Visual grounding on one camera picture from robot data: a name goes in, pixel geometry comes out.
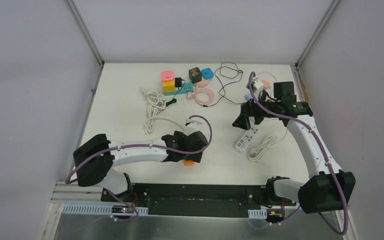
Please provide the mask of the orange power strip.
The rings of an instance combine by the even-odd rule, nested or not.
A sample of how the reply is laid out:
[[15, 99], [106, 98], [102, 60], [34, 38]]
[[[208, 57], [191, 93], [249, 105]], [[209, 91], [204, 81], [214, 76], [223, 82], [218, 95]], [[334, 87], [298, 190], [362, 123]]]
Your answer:
[[191, 167], [191, 166], [194, 166], [195, 165], [195, 162], [192, 161], [192, 160], [183, 160], [183, 165], [186, 166], [186, 167]]

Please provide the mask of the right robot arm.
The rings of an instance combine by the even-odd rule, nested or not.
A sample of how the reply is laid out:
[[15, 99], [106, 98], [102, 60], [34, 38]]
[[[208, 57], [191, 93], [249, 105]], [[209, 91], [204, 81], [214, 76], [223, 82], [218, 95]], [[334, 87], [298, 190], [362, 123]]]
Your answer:
[[307, 214], [345, 210], [356, 184], [352, 172], [345, 172], [319, 136], [314, 113], [306, 101], [298, 101], [291, 81], [274, 83], [274, 98], [252, 80], [251, 99], [240, 105], [233, 127], [250, 130], [265, 119], [278, 119], [291, 133], [308, 171], [305, 183], [288, 177], [267, 180], [264, 200], [276, 205], [283, 199], [299, 203]]

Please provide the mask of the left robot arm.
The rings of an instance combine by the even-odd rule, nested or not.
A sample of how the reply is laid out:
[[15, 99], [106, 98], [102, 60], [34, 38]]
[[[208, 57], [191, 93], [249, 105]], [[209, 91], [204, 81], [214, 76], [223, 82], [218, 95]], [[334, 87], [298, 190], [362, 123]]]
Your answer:
[[120, 202], [132, 198], [133, 189], [125, 173], [114, 168], [141, 162], [180, 162], [183, 160], [200, 163], [203, 151], [210, 140], [201, 131], [186, 135], [180, 131], [160, 138], [122, 142], [109, 140], [104, 133], [92, 137], [73, 152], [74, 180], [80, 187], [101, 186], [113, 193]]

